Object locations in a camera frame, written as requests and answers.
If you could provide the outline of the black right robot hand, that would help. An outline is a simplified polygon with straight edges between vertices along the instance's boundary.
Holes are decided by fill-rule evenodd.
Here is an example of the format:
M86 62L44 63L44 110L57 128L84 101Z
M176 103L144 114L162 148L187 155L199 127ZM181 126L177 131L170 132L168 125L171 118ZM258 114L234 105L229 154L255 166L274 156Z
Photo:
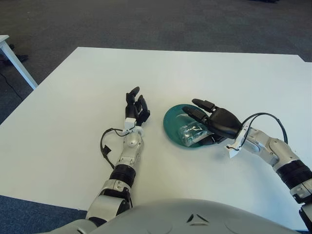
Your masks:
M207 100L194 98L192 103L198 108L184 106L182 110L212 132L211 135L199 141L200 145L213 145L221 143L227 138L236 138L242 123L234 114L224 108L217 107Z

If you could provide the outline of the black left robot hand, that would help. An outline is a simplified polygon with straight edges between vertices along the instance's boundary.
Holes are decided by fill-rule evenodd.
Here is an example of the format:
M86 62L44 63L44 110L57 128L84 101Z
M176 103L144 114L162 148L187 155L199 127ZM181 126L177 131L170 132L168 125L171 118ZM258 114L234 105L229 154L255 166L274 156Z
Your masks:
M140 88L137 86L126 94L125 117L134 118L136 126L141 126L150 116L150 110L143 95L140 95L136 100L139 91Z

